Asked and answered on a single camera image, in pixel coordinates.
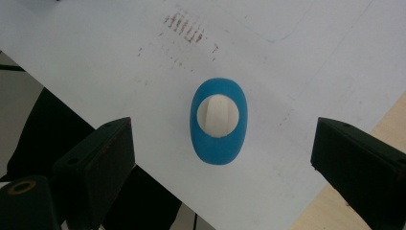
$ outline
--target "black plastic part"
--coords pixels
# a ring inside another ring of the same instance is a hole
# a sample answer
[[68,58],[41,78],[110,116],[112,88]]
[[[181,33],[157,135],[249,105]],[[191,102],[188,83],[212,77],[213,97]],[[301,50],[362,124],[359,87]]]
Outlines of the black plastic part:
[[40,175],[24,177],[0,190],[0,228],[60,229],[46,177]]
[[0,70],[26,72],[26,71],[25,71],[23,68],[21,68],[20,66],[15,66],[15,65],[3,65],[3,64],[0,64]]
[[168,230],[181,204],[176,196],[137,166],[105,217],[103,227],[106,230]]
[[129,118],[99,127],[54,164],[72,229],[98,229],[134,167]]
[[80,116],[44,88],[24,125],[7,165],[7,174],[0,181],[13,181],[33,174],[51,180],[54,163],[93,131]]
[[406,155],[342,122],[319,118],[311,164],[372,229],[401,230]]

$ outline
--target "white sheet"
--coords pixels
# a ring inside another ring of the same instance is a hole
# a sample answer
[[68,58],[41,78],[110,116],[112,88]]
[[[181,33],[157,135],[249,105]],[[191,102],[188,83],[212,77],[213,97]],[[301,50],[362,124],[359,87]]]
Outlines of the white sheet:
[[[0,49],[93,127],[132,118],[136,162],[215,229],[288,229],[325,180],[317,118],[370,131],[405,90],[404,1],[0,2]],[[205,80],[236,81],[244,146],[205,164],[189,134]]]

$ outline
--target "blue silicone ring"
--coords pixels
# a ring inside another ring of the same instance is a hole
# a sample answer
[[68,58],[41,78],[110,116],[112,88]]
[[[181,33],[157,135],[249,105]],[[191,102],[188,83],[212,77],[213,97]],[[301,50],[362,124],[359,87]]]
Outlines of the blue silicone ring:
[[[208,97],[221,94],[234,101],[239,119],[236,128],[225,137],[212,137],[197,122],[197,109]],[[190,129],[192,144],[201,160],[213,165],[232,162],[241,150],[247,129],[247,102],[242,89],[232,80],[211,79],[200,85],[194,94],[191,108]]]

